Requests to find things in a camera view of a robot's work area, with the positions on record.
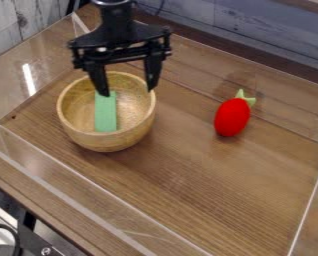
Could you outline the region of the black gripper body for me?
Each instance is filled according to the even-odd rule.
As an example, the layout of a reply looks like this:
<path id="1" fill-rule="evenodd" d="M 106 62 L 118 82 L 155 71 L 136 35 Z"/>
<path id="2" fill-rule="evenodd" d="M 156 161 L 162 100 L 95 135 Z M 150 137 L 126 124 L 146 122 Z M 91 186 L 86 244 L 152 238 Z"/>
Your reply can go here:
<path id="1" fill-rule="evenodd" d="M 134 1 L 94 1 L 102 23 L 95 30 L 68 42 L 75 68 L 86 63 L 108 65 L 143 60 L 154 52 L 171 55 L 171 29 L 134 19 Z"/>

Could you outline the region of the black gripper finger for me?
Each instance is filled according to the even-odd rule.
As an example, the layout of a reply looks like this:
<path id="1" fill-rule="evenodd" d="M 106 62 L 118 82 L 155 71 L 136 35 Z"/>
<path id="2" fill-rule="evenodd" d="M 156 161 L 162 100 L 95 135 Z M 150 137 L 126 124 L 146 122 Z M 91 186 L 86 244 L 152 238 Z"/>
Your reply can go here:
<path id="1" fill-rule="evenodd" d="M 95 89 L 102 96 L 110 96 L 108 80 L 106 68 L 103 65 L 94 62 L 86 63 L 86 71 L 90 75 L 90 79 L 94 83 Z"/>
<path id="2" fill-rule="evenodd" d="M 144 58 L 144 74 L 147 89 L 152 90 L 159 83 L 162 72 L 163 53 L 160 51 L 151 52 Z"/>

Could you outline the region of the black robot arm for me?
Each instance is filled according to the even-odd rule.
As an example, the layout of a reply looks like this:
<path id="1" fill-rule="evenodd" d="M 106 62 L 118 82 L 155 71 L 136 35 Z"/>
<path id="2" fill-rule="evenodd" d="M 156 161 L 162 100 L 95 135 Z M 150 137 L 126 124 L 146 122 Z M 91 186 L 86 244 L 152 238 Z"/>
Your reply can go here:
<path id="1" fill-rule="evenodd" d="M 143 61 L 147 90 L 159 83 L 163 61 L 172 53 L 168 27 L 134 19 L 135 0 L 91 0 L 100 10 L 102 24 L 68 42 L 72 64 L 90 76 L 95 90 L 110 96 L 106 66 Z"/>

